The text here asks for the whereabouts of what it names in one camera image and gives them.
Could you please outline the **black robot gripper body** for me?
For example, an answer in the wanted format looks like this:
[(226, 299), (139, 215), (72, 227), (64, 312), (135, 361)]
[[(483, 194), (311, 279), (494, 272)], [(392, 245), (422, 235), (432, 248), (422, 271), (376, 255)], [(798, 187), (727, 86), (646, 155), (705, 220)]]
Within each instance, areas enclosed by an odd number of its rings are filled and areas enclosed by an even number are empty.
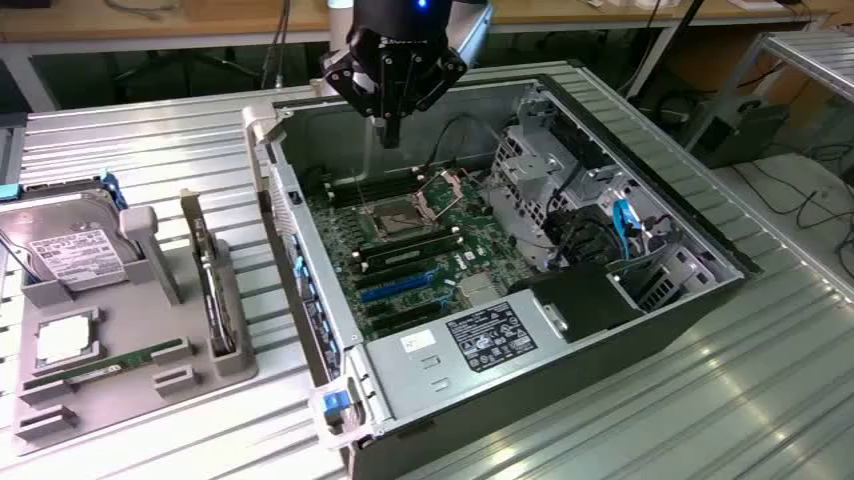
[(392, 49), (449, 45), (450, 1), (356, 1), (350, 52), (382, 89), (380, 105), (390, 119), (390, 55)]

